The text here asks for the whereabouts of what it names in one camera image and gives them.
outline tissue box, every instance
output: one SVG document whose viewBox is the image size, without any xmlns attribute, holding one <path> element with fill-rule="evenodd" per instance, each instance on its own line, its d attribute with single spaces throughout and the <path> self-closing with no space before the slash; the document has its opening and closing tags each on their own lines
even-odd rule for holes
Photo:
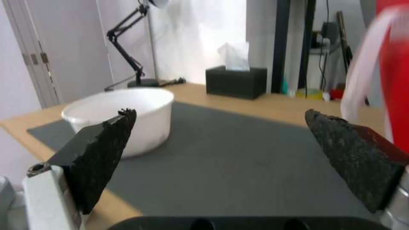
<svg viewBox="0 0 409 230">
<path fill-rule="evenodd" d="M 250 71 L 226 70 L 218 66 L 206 70 L 206 92 L 245 99 L 256 99 L 265 93 L 266 68 L 250 68 Z"/>
</svg>

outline door frame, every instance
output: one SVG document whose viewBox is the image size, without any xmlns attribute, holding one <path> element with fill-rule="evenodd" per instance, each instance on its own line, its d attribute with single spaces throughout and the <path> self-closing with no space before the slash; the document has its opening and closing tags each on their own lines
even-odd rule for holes
<svg viewBox="0 0 409 230">
<path fill-rule="evenodd" d="M 25 0 L 2 0 L 11 27 L 20 47 L 27 71 L 42 108 L 60 104 L 48 66 L 41 58 L 41 44 L 36 35 Z"/>
</svg>

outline gray mat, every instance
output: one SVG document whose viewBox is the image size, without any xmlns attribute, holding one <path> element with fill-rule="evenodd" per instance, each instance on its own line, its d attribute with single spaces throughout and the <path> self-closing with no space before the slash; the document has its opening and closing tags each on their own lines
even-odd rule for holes
<svg viewBox="0 0 409 230">
<path fill-rule="evenodd" d="M 61 148 L 58 121 L 29 132 Z M 356 216 L 374 219 L 308 129 L 174 103 L 169 139 L 124 159 L 108 189 L 153 216 Z"/>
</svg>

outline tissue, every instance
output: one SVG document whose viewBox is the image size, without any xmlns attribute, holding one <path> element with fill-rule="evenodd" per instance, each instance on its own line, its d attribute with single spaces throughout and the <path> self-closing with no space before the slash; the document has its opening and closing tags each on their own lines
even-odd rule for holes
<svg viewBox="0 0 409 230">
<path fill-rule="evenodd" d="M 249 43 L 225 43 L 217 49 L 225 60 L 226 70 L 250 71 Z"/>
</svg>

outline desk lamp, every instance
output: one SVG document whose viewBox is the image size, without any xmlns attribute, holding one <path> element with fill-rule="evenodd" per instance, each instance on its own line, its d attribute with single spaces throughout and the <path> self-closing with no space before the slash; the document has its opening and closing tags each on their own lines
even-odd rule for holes
<svg viewBox="0 0 409 230">
<path fill-rule="evenodd" d="M 148 0 L 152 5 L 155 7 L 161 8 L 164 7 L 167 3 L 168 0 Z M 133 87 L 159 87 L 159 82 L 156 79 L 141 79 L 142 76 L 145 76 L 145 73 L 143 72 L 143 66 L 141 63 L 139 63 L 137 60 L 135 60 L 132 56 L 130 56 L 125 49 L 121 46 L 121 44 L 118 42 L 119 36 L 121 36 L 123 33 L 125 33 L 128 29 L 130 29 L 133 25 L 138 23 L 141 19 L 146 17 L 149 9 L 149 5 L 145 0 L 138 0 L 139 6 L 132 11 L 128 16 L 126 16 L 118 25 L 116 25 L 113 29 L 108 31 L 106 34 L 108 37 L 108 40 L 115 46 L 115 48 L 119 51 L 119 53 L 125 58 L 125 60 L 128 62 L 128 64 L 132 67 L 132 69 L 135 71 L 135 76 L 136 80 L 135 81 L 130 81 L 128 82 L 128 88 L 133 88 Z M 111 91 L 113 90 L 113 87 L 125 82 L 134 76 L 131 76 L 129 78 L 126 78 L 125 80 L 122 80 L 118 83 L 115 83 L 111 86 L 108 86 L 105 88 L 105 91 Z"/>
</svg>

